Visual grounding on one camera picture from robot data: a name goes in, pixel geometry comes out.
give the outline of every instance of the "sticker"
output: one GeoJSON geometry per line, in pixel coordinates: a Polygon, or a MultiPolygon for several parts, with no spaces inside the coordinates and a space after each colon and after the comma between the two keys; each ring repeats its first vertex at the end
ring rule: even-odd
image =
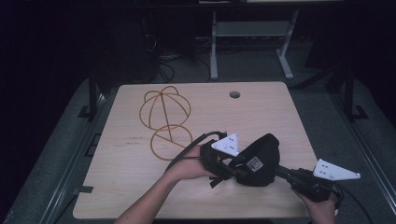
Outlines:
{"type": "Polygon", "coordinates": [[[251,171],[256,172],[256,171],[260,170],[260,168],[263,167],[263,164],[257,157],[253,157],[253,159],[251,159],[250,161],[247,162],[247,167],[251,171]]]}

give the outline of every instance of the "wooden table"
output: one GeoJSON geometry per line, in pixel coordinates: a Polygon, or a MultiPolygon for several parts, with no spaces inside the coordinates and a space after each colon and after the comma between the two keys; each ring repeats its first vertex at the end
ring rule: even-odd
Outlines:
{"type": "MultiPolygon", "coordinates": [[[[74,209],[76,218],[117,218],[143,195],[162,175],[169,161],[161,161],[150,150],[155,131],[139,118],[148,91],[168,85],[128,85],[119,89],[84,186],[92,193],[80,193],[74,209]]],[[[290,169],[312,170],[317,162],[303,124],[286,85],[282,82],[174,84],[191,104],[191,114],[182,126],[193,139],[202,133],[238,133],[239,151],[266,133],[280,142],[280,164],[290,169]],[[230,97],[238,91],[240,97],[230,97]]],[[[185,118],[172,100],[164,100],[169,123],[185,118]]],[[[161,100],[153,108],[152,125],[164,125],[161,100]]],[[[142,120],[150,107],[143,107],[142,120]]],[[[173,139],[188,144],[187,132],[178,128],[173,139]]],[[[154,137],[155,151],[175,157],[182,147],[154,137]]],[[[157,218],[261,218],[305,217],[304,204],[290,190],[286,180],[266,188],[239,185],[234,178],[210,188],[209,179],[181,181],[171,192],[157,218]]]]}

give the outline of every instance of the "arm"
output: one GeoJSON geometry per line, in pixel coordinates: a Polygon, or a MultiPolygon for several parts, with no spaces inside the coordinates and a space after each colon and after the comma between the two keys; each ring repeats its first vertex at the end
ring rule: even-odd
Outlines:
{"type": "MultiPolygon", "coordinates": [[[[200,146],[194,147],[186,157],[198,157],[200,146]]],[[[166,171],[160,179],[115,221],[121,223],[151,223],[175,185],[182,179],[213,176],[198,160],[181,160],[166,171]]]]}
{"type": "Polygon", "coordinates": [[[294,191],[294,193],[305,203],[308,214],[311,216],[312,224],[335,224],[335,203],[337,202],[337,197],[334,194],[330,195],[328,201],[314,203],[303,194],[297,191],[294,191]]]}

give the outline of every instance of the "white triangular marker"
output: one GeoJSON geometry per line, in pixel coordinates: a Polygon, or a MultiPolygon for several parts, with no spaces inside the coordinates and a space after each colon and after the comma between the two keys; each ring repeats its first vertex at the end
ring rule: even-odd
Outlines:
{"type": "Polygon", "coordinates": [[[238,155],[238,134],[233,133],[211,145],[214,149],[236,157],[238,155]]]}
{"type": "Polygon", "coordinates": [[[342,167],[333,165],[322,159],[318,160],[314,170],[314,176],[328,180],[359,179],[361,174],[354,173],[342,167]]]}

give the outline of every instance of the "hole in table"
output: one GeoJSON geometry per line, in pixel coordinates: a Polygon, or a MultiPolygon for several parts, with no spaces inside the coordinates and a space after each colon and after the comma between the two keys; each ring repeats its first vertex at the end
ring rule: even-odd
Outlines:
{"type": "Polygon", "coordinates": [[[241,93],[239,93],[239,91],[230,91],[230,96],[231,98],[238,99],[241,96],[241,93]]]}

